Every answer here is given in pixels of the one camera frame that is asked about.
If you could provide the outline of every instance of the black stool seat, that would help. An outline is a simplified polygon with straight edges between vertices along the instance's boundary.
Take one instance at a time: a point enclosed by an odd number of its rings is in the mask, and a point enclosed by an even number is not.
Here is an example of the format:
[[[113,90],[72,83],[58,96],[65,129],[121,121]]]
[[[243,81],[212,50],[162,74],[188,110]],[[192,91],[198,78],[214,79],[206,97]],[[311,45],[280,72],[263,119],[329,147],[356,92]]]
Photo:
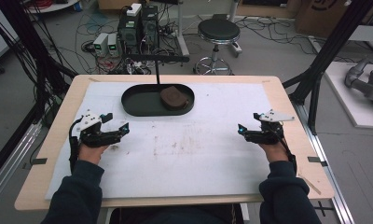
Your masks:
[[[198,26],[199,35],[217,44],[235,42],[240,36],[240,28],[233,22],[221,19],[201,21]]]

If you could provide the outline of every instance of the electronic equipment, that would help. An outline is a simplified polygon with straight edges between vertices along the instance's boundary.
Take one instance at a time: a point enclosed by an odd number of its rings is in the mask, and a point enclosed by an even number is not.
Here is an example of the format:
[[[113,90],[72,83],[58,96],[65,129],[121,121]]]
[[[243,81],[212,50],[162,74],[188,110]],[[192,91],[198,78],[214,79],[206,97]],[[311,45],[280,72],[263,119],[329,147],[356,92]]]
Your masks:
[[[69,161],[71,172],[73,172],[74,166],[78,159],[79,145],[81,143],[85,144],[88,147],[109,146],[120,142],[120,139],[122,139],[123,136],[130,132],[129,123],[124,124],[117,131],[108,133],[101,131],[102,124],[108,122],[112,118],[112,113],[98,116],[88,110],[85,116],[82,116],[82,118],[74,121],[69,130],[69,143],[71,149]],[[80,132],[79,140],[77,136],[71,135],[74,126],[76,126],[78,123],[80,124],[76,130]]]
[[[108,35],[108,51],[110,52],[111,57],[119,56],[119,44],[117,41],[117,34]]]
[[[101,33],[93,42],[93,47],[98,57],[105,57],[108,53],[108,34]]]
[[[158,47],[158,7],[144,7],[142,12],[142,21],[144,27],[145,45],[149,46],[151,49]]]
[[[141,4],[133,3],[131,4],[131,9],[126,11],[126,15],[128,16],[138,16],[138,13],[141,10]]]
[[[287,0],[242,0],[243,5],[286,7]]]
[[[294,120],[295,118],[271,109],[265,114],[254,113],[254,119],[260,121],[261,131],[249,131],[246,127],[239,124],[238,133],[244,137],[245,141],[255,144],[275,145],[280,142],[285,148],[288,160],[293,163],[296,173],[297,158],[291,153],[286,144],[283,130],[283,121]]]
[[[140,43],[143,38],[143,25],[140,15],[141,11],[138,12],[137,16],[122,14],[120,17],[117,32],[124,54],[140,52]]]
[[[160,2],[164,4],[178,5],[178,0],[152,0],[152,2]]]

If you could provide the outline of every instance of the oval tray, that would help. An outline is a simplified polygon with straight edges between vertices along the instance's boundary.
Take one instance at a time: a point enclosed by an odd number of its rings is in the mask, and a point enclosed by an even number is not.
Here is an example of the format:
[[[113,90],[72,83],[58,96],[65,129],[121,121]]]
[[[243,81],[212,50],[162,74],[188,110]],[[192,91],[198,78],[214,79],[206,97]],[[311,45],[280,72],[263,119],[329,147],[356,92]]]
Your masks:
[[[160,99],[163,89],[175,86],[188,99],[188,104],[181,110],[168,110]],[[123,92],[122,105],[126,113],[136,117],[178,116],[189,112],[195,103],[195,94],[188,86],[182,84],[142,84],[135,85]]]

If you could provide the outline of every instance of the stool base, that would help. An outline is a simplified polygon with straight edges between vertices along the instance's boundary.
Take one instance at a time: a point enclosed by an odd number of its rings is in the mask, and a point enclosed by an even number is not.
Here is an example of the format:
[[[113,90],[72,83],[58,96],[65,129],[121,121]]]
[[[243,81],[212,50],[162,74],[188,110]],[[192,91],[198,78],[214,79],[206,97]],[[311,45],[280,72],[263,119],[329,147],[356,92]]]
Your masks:
[[[213,60],[213,57],[205,57],[195,64],[194,72],[201,75],[230,75],[232,70],[222,59]]]

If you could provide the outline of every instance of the box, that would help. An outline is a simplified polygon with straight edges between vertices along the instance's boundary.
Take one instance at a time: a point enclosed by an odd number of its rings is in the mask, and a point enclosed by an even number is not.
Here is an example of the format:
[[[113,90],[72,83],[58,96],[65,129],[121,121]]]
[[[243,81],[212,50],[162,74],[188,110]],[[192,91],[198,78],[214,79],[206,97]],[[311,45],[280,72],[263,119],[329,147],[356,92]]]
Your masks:
[[[290,19],[295,17],[296,12],[291,12],[286,7],[254,6],[240,2],[236,14],[238,16]]]
[[[302,6],[302,2],[300,0],[288,0],[286,4],[286,9],[290,12],[298,12],[300,7]]]
[[[298,33],[329,37],[346,12],[346,0],[302,1],[295,20]]]
[[[131,6],[133,3],[139,3],[139,0],[98,0],[99,9],[122,9],[125,6]]]

